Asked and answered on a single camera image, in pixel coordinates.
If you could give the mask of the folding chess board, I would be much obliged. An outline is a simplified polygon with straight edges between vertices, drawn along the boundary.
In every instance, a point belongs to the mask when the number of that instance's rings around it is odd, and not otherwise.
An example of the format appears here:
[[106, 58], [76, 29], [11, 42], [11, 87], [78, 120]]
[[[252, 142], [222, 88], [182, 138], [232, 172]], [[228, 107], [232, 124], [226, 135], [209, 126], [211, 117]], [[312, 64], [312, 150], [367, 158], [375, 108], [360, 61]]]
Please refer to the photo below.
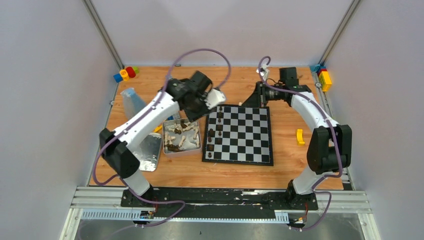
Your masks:
[[[223, 104], [223, 116], [218, 121], [219, 107], [205, 119], [202, 161], [209, 163], [273, 166], [273, 144], [269, 107], [243, 107]], [[209, 129], [215, 130], [208, 142]], [[214, 145], [214, 151], [208, 151]], [[212, 152], [212, 159], [207, 159]]]

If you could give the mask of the silver tin lid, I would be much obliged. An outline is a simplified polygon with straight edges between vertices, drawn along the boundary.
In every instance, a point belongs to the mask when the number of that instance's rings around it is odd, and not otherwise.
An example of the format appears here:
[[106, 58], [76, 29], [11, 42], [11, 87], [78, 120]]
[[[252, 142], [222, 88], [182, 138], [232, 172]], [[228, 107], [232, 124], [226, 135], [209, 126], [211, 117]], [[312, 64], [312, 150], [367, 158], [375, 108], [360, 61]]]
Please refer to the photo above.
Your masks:
[[154, 172], [159, 164], [163, 137], [160, 133], [151, 132], [139, 144], [134, 155], [139, 160], [139, 169], [143, 172]]

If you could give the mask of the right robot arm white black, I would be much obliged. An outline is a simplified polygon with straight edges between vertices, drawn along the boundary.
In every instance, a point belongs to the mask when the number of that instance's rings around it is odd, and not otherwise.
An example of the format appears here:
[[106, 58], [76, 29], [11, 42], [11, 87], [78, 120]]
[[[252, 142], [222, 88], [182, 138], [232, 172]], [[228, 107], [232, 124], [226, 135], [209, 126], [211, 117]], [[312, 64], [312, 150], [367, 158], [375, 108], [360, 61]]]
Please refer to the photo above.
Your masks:
[[352, 129], [333, 120], [317, 103], [311, 89], [300, 84], [295, 67], [279, 69], [278, 82], [267, 83], [269, 69], [257, 69], [261, 80], [243, 107], [263, 108], [269, 101], [285, 101], [302, 117], [312, 132], [306, 153], [307, 166], [291, 180], [285, 195], [286, 204], [298, 209], [306, 197], [314, 194], [315, 188], [326, 178], [339, 178], [343, 169], [351, 164]]

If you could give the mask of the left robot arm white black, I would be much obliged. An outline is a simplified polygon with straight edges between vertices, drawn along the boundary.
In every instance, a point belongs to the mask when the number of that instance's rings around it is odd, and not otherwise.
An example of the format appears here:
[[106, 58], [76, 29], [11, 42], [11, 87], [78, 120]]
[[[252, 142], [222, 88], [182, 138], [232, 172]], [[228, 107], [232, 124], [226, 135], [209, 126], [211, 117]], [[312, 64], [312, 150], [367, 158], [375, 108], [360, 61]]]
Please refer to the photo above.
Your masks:
[[151, 184], [140, 171], [140, 160], [135, 151], [139, 144], [172, 114], [183, 110], [187, 117], [197, 120], [206, 115], [207, 96], [213, 92], [212, 81], [202, 72], [195, 71], [190, 78], [170, 78], [165, 81], [153, 100], [133, 118], [114, 130], [104, 128], [99, 134], [103, 158], [123, 182], [132, 190], [140, 206], [153, 201]]

